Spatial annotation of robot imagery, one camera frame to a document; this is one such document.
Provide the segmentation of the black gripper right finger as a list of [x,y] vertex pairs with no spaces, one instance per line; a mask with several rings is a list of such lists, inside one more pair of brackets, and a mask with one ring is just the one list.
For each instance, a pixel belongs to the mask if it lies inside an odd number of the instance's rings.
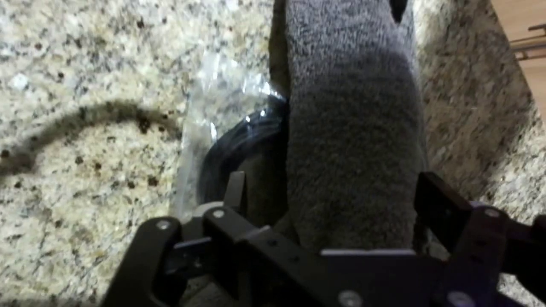
[[445,266],[501,268],[508,215],[488,204],[472,204],[433,172],[418,175],[414,210],[433,242],[428,257]]

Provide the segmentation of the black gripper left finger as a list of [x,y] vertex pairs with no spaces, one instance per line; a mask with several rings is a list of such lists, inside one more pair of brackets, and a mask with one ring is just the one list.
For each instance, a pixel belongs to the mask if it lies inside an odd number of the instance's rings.
[[237,213],[242,213],[245,210],[245,172],[244,170],[235,170],[230,174],[225,196],[223,196],[223,204],[230,206]]

